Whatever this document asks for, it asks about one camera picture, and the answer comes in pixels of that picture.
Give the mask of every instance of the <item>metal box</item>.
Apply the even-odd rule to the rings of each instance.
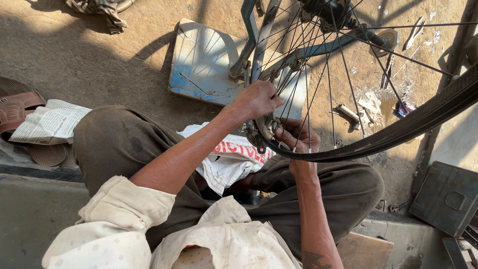
[[[410,213],[461,237],[478,208],[478,173],[438,161],[428,169]]]

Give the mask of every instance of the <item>tattoo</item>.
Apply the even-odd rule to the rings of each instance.
[[[321,265],[319,259],[324,257],[323,255],[303,251],[302,254],[304,255],[304,260],[302,261],[302,265],[304,269],[330,269],[332,265],[325,264]]]

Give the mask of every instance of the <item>blue wooden board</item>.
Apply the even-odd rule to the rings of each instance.
[[[228,70],[231,63],[239,57],[245,43],[237,37],[182,19],[179,22],[171,64],[170,91],[221,106],[231,104],[238,91],[243,88],[243,81],[231,79],[228,76]],[[272,53],[273,51],[266,51],[265,59],[268,59]],[[277,116],[280,116],[284,109],[288,111],[292,105],[289,117],[297,119],[301,117],[306,97],[305,84],[306,81],[310,81],[309,68],[300,77],[295,76],[295,80],[289,83],[281,97],[288,99],[297,79],[299,81],[293,103],[289,102],[278,108]],[[279,85],[279,79],[276,79],[274,84]]]

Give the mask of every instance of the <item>white shirt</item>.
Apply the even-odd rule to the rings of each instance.
[[[49,269],[301,268],[271,224],[251,221],[232,196],[211,205],[197,225],[165,237],[151,253],[145,233],[166,221],[175,197],[138,187],[125,177],[112,177],[79,211],[81,220],[55,238],[42,266]]]

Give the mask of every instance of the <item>knee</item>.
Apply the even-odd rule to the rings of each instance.
[[[134,116],[125,106],[100,106],[86,114],[73,129],[73,152],[88,151],[88,145],[98,147],[115,143],[125,129],[125,120]]]
[[[358,178],[362,180],[363,191],[370,196],[370,203],[376,206],[385,193],[382,175],[370,165],[362,164]]]

